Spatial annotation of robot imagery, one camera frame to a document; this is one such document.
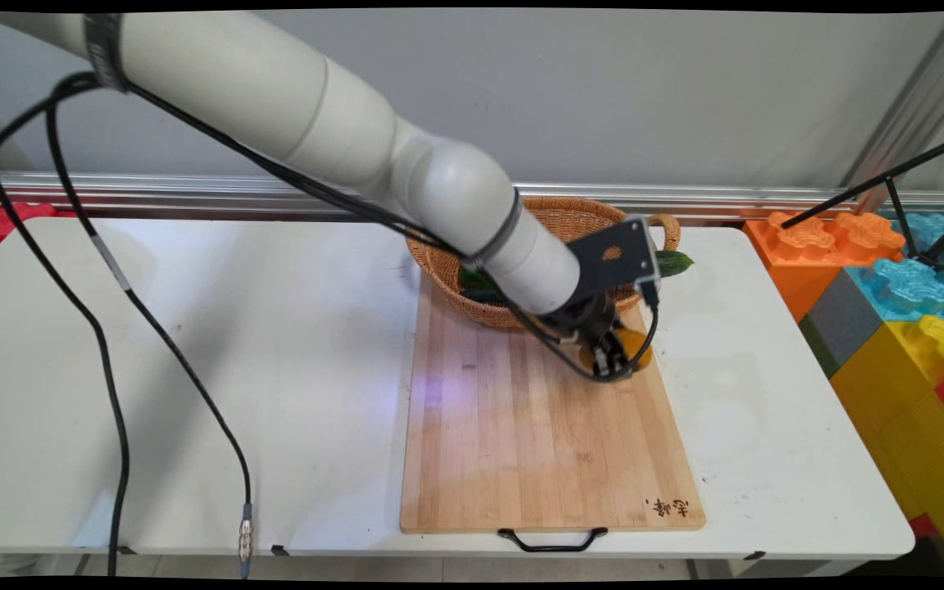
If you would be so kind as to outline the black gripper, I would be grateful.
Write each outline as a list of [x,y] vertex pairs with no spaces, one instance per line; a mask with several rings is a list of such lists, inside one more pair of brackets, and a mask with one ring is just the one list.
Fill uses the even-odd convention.
[[616,320],[613,298],[596,293],[548,314],[548,328],[561,339],[573,338],[585,345],[585,369],[592,374],[614,370],[625,376],[639,369],[639,332],[624,326],[614,328]]

